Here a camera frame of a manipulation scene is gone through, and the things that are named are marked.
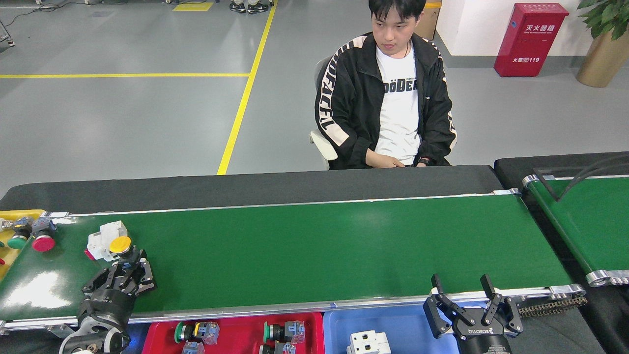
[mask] red fire extinguisher box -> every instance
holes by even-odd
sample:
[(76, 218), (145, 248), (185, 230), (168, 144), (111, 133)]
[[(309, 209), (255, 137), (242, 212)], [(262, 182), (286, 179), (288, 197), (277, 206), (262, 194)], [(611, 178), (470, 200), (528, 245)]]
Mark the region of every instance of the red fire extinguisher box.
[(517, 3), (494, 69), (500, 76), (537, 76), (566, 11), (557, 3)]

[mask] white wall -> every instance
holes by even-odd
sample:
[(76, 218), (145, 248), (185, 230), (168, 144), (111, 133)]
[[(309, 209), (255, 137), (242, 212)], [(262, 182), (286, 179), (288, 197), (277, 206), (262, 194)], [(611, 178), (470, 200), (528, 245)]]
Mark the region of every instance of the white wall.
[(515, 3), (559, 3), (570, 15), (549, 55), (586, 55), (592, 36), (577, 17), (579, 0), (443, 0), (437, 32), (452, 55), (497, 55)]

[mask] blue bin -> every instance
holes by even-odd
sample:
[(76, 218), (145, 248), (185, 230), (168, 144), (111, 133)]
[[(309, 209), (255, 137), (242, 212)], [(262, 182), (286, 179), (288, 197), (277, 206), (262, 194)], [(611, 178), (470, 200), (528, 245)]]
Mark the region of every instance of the blue bin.
[[(460, 303), (482, 306), (483, 302)], [(385, 332), (392, 354), (459, 354), (452, 334), (435, 339), (420, 305), (338, 310), (323, 315), (326, 354), (346, 354), (352, 333)]]

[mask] green leaves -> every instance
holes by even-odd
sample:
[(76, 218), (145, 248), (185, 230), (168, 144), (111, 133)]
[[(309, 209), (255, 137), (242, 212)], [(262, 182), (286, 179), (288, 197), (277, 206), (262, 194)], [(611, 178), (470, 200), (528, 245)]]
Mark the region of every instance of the green leaves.
[(620, 38), (629, 26), (629, 0), (581, 0), (577, 9), (595, 6), (579, 15), (591, 29), (593, 38), (612, 32), (612, 40)]

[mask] shoe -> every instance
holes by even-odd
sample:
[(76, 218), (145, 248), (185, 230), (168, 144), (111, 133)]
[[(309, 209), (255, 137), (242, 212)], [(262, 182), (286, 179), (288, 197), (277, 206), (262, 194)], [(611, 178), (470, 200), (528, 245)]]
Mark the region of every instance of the shoe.
[(264, 11), (268, 11), (268, 10), (269, 10), (269, 5), (264, 5), (260, 3), (257, 3), (255, 5), (249, 5), (247, 7), (247, 13), (250, 13), (250, 14), (263, 13)]
[(235, 13), (245, 13), (245, 3), (240, 5), (236, 5), (233, 1), (230, 4), (230, 11), (234, 11)]

